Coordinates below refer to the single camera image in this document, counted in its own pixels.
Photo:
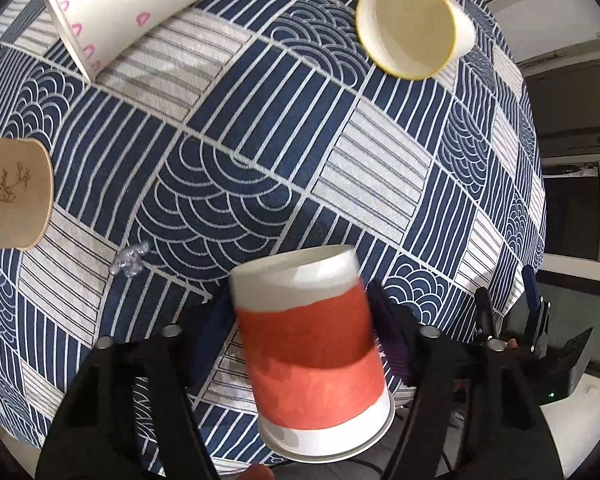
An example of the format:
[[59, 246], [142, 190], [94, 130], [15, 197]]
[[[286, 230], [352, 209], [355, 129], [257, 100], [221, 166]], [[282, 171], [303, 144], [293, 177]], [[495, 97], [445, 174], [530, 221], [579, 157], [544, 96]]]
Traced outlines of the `operator hand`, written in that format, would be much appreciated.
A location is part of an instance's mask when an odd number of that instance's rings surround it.
[[275, 480], [275, 474], [265, 465], [252, 464], [237, 477], [237, 480]]

